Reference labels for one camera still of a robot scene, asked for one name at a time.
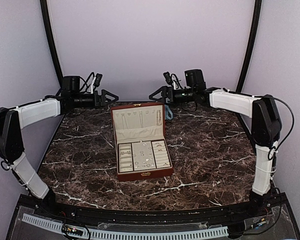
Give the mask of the brown jewelry box cream lining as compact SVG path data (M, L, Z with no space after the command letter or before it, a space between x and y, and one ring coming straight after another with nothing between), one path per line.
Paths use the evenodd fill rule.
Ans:
M174 168L148 170L134 173L118 172L118 145L140 141L165 140L165 106L149 102L115 106L111 108L115 140L117 178L121 182L146 180L171 176Z

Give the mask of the brown jewelry tray cream lining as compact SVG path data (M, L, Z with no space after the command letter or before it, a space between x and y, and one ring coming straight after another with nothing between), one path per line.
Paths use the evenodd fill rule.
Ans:
M172 167L165 140L120 143L117 147L118 172L129 174Z

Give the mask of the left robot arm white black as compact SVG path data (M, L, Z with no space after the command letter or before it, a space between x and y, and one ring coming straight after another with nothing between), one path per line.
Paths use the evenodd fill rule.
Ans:
M40 178L27 159L23 129L43 120L65 115L73 109L98 109L118 100L117 95L104 89L100 93L62 89L57 95L47 95L37 101L11 108L0 107L2 168L11 171L32 196L43 201L40 208L48 217L57 218L61 208L54 202L54 191Z

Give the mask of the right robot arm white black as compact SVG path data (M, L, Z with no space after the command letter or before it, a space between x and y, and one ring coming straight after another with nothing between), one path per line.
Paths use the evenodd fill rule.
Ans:
M282 121L276 105L278 98L269 94L256 96L218 87L196 86L175 90L172 86L162 86L150 94L149 99L165 105L194 102L250 118L250 135L256 151L251 191L259 196L269 192L276 172L276 155L283 143L280 139Z

